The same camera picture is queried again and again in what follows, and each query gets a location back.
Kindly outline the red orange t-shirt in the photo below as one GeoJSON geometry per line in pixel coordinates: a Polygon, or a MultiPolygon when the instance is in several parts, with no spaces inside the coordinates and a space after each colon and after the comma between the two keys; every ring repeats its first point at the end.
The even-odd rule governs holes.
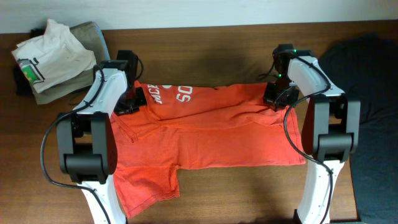
{"type": "MultiPolygon", "coordinates": [[[[305,163],[285,136],[286,110],[264,103],[265,83],[142,88],[147,106],[111,117],[118,150],[114,184],[128,218],[178,197],[179,169],[305,163]]],[[[286,120],[293,143],[302,147],[295,111],[286,120]]]]}

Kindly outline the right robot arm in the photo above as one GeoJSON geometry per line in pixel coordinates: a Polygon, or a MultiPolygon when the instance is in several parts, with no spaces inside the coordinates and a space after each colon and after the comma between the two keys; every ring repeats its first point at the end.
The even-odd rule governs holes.
{"type": "Polygon", "coordinates": [[[280,44],[272,53],[275,83],[267,85],[263,100],[272,109],[286,110],[283,128],[293,149],[308,161],[302,199],[293,221],[301,224],[330,222],[330,205],[338,175],[358,147],[359,99],[348,97],[320,68],[311,50],[280,44]],[[301,142],[293,143],[287,118],[307,101],[301,142]]]}

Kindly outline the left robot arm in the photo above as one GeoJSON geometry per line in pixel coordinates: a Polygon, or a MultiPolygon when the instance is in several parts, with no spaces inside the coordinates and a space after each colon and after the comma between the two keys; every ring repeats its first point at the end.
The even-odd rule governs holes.
{"type": "Polygon", "coordinates": [[[94,67],[82,102],[55,123],[60,170],[70,176],[69,188],[84,193],[95,223],[127,223],[114,186],[118,151],[110,117],[133,114],[147,104],[142,88],[134,85],[143,70],[133,51],[118,51],[116,59],[94,67]]]}

